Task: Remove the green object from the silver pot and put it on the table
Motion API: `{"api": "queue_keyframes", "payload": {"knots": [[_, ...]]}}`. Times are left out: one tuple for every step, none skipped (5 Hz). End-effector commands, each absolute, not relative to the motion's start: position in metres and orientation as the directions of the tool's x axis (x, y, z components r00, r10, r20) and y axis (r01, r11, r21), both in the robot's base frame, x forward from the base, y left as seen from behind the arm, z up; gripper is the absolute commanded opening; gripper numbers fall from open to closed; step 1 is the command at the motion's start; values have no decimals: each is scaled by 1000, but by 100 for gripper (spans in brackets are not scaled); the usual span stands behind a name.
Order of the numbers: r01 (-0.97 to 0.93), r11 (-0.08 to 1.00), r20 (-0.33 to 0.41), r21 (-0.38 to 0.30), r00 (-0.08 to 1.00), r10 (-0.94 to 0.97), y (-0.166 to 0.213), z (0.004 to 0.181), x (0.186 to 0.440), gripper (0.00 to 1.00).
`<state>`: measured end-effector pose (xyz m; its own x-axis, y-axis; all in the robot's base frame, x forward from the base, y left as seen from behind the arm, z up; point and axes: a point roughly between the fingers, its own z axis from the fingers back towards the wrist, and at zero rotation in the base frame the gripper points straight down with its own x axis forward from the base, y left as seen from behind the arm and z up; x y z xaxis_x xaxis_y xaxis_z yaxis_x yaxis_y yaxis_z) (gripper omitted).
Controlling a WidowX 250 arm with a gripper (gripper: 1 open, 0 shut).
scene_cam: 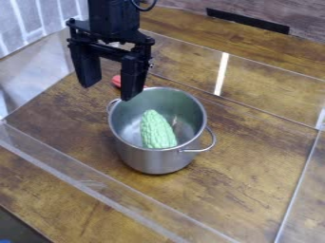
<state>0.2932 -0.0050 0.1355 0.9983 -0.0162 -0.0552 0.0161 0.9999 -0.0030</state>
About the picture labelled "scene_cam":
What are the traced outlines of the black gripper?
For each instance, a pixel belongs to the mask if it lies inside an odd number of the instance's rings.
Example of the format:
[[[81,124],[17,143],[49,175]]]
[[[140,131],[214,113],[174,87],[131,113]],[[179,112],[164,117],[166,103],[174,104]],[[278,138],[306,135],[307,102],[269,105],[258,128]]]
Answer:
[[[87,20],[65,21],[72,64],[83,88],[101,80],[99,55],[104,54],[122,59],[120,99],[130,101],[142,92],[155,40],[139,31],[139,16],[154,7],[151,3],[144,8],[140,0],[87,0]]]

